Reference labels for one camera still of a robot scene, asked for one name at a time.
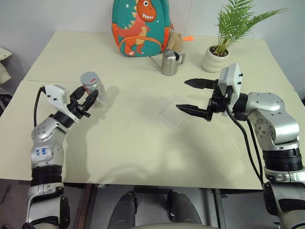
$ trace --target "silver watering can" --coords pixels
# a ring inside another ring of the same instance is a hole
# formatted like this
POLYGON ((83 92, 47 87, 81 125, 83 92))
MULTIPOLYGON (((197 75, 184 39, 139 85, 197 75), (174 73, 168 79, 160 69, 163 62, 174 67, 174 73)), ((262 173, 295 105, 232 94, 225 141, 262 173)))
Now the silver watering can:
POLYGON ((161 66, 150 56, 152 62, 159 68, 163 75, 175 75, 178 71, 178 66, 184 63, 185 53, 178 54, 171 49, 167 49, 163 52, 161 66))

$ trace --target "beige table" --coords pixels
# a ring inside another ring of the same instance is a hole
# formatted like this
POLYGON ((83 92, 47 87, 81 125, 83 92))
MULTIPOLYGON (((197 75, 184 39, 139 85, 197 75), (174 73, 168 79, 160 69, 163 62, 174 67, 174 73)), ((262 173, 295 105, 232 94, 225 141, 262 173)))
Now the beige table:
MULTIPOLYGON (((114 52, 109 34, 56 33, 0 118, 0 178, 31 179, 32 114, 38 88, 60 82, 72 92, 80 85, 83 72, 96 71, 110 103, 92 108, 91 118, 84 117, 67 135, 65 182, 259 189, 242 134, 228 117, 217 114, 210 123, 188 117, 180 128, 173 129, 157 115, 160 104, 173 94, 207 106, 212 91, 196 90, 183 82, 218 78, 200 67, 198 47, 205 50, 213 41, 215 38, 196 37, 186 43, 185 65, 175 76, 165 77, 148 58, 124 58, 114 52)), ((278 94, 304 130, 305 109, 265 42, 245 40, 239 45, 232 47, 236 52, 232 59, 240 63, 245 75, 242 91, 278 94), (248 54, 244 53, 247 43, 251 44, 248 54)), ((38 122, 54 112, 42 96, 38 122)), ((303 132, 300 138, 302 150, 303 132)))

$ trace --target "metal canister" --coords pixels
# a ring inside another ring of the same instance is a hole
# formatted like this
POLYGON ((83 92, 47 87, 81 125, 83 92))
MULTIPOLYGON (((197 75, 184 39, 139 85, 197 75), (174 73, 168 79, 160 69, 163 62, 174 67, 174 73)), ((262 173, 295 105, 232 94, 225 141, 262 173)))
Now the metal canister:
POLYGON ((99 79, 99 76, 95 72, 84 73, 81 76, 81 83, 84 85, 84 88, 88 94, 94 92, 95 90, 99 91, 94 103, 96 106, 103 106, 107 103, 108 99, 105 88, 99 79))

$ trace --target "backpack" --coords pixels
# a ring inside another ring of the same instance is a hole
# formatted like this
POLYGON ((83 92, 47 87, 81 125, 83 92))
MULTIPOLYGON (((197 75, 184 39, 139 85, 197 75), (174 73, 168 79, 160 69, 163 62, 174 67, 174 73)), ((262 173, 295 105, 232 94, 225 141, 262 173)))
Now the backpack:
POLYGON ((114 0, 112 33, 125 56, 163 52, 170 36, 168 0, 114 0))

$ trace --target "dinosaur print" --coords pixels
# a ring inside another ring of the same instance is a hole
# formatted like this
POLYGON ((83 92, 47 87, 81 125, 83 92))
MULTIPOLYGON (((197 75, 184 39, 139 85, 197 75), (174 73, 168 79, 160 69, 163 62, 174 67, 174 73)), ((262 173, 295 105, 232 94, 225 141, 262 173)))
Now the dinosaur print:
MULTIPOLYGON (((135 18, 134 21, 130 21, 130 24, 125 26, 124 29, 118 27, 118 34, 121 37, 146 37, 147 32, 150 28, 145 24, 145 22, 152 22, 157 16, 156 9, 153 7, 151 0, 135 0, 136 6, 132 12, 132 16, 135 18)), ((135 51, 132 50, 134 45, 137 45, 136 51, 138 54, 144 54, 142 48, 144 46, 145 40, 142 39, 128 39, 125 41, 124 52, 128 56, 134 56, 135 51)))

